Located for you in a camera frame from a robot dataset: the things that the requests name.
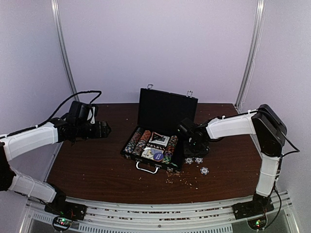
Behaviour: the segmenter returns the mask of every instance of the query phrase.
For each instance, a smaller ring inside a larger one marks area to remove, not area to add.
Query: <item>white poker chip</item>
[[[207,167],[202,167],[200,171],[202,175],[207,175],[209,173],[209,170]]]
[[[195,162],[197,164],[201,164],[203,162],[203,158],[195,158]]]
[[[193,159],[192,158],[186,158],[185,159],[185,163],[186,164],[192,164],[193,163]]]

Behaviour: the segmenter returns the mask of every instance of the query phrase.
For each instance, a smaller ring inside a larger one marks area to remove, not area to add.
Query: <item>white wall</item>
[[[0,134],[33,126],[70,95],[50,0],[0,1]],[[21,172],[43,180],[55,145],[13,160]],[[17,231],[26,199],[0,192],[1,232]]]
[[[105,103],[138,102],[148,83],[234,103],[256,8],[257,0],[59,1],[77,89],[101,89]]]
[[[278,184],[289,191],[305,233],[311,228],[310,25],[311,1],[267,2],[255,70],[243,104],[243,110],[269,104],[302,151],[285,157]]]

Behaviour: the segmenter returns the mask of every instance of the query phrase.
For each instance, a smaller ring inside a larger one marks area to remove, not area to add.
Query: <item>open case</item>
[[[198,99],[192,97],[192,92],[183,96],[164,91],[142,88],[140,90],[139,109],[138,109],[138,125],[130,135],[128,141],[121,150],[121,154],[128,159],[135,160],[136,168],[155,174],[158,169],[162,168],[168,171],[180,171],[182,168],[183,154],[183,139],[177,134],[178,124],[185,118],[194,120]],[[178,136],[178,142],[171,157],[170,163],[157,162],[153,159],[135,155],[132,152],[126,152],[125,148],[131,138],[138,130],[143,128],[151,132],[156,132],[161,135],[171,137]],[[155,167],[155,171],[149,171],[139,167],[139,163],[148,164]]]

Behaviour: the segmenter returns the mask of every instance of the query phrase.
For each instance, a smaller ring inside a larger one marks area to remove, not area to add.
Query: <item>brown tabletop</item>
[[[195,122],[236,113],[232,104],[198,104]],[[180,174],[137,170],[135,161],[120,155],[136,127],[137,114],[138,104],[101,104],[97,120],[108,121],[112,133],[73,147],[65,142],[48,182],[70,197],[135,204],[225,200],[254,193],[261,158],[249,135],[211,143],[203,163],[184,164]],[[203,166],[209,169],[208,175],[200,173]]]

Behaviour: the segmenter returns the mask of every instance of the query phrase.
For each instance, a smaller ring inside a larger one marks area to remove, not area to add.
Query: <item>blue round sticker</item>
[[[161,152],[158,152],[154,155],[154,160],[157,162],[161,162],[163,160],[164,156]]]

